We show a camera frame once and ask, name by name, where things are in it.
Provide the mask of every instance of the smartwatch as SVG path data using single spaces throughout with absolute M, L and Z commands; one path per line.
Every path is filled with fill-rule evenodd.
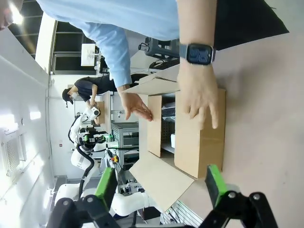
M 180 44 L 180 57 L 191 64 L 210 65 L 216 50 L 205 44 Z

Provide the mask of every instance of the air vent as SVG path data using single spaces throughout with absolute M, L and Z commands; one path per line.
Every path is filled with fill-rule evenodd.
M 13 172 L 20 164 L 17 138 L 7 141 L 5 148 L 8 158 L 8 169 L 9 171 Z

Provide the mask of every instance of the person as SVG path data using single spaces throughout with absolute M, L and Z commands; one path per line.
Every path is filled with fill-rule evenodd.
M 130 87 L 138 85 L 135 81 L 138 81 L 144 76 L 146 75 L 133 74 L 131 76 L 132 84 L 130 84 Z M 66 102 L 66 105 L 67 102 L 70 102 L 73 105 L 73 100 L 79 95 L 86 103 L 87 107 L 94 107 L 96 106 L 96 95 L 101 95 L 107 91 L 117 92 L 113 80 L 110 80 L 110 75 L 104 75 L 102 77 L 83 77 L 77 80 L 71 88 L 63 90 L 62 99 Z
M 1 0 L 0 29 L 12 22 L 12 3 Z M 124 29 L 158 40 L 180 39 L 189 56 L 181 55 L 178 83 L 185 112 L 200 126 L 210 109 L 213 128 L 218 126 L 218 87 L 210 57 L 213 47 L 238 44 L 287 33 L 288 30 L 264 0 L 37 0 L 42 10 L 69 22 L 99 46 L 121 96 L 126 118 L 133 112 L 148 121 L 149 109 L 129 88 L 130 58 Z

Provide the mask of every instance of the black t-shirt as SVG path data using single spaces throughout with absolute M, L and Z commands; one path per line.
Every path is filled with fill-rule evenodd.
M 116 87 L 114 81 L 110 81 L 109 75 L 104 75 L 102 77 L 83 77 L 77 80 L 74 85 L 78 89 L 78 94 L 86 102 L 90 99 L 92 95 L 92 85 L 95 84 L 97 89 L 97 94 L 103 94 L 107 91 L 116 92 Z

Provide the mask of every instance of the black cloth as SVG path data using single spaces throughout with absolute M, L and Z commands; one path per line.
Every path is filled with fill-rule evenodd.
M 218 0 L 216 50 L 284 33 L 287 28 L 264 0 Z
M 134 83 L 138 81 L 140 78 L 147 76 L 144 74 L 134 74 L 131 76 L 132 84 L 130 87 L 136 86 Z M 102 77 L 83 77 L 77 80 L 74 85 L 78 89 L 79 96 L 84 100 L 84 102 L 90 100 L 90 96 L 92 95 L 92 85 L 97 86 L 97 94 L 103 94 L 107 91 L 117 92 L 114 81 L 110 80 L 110 75 L 104 75 Z

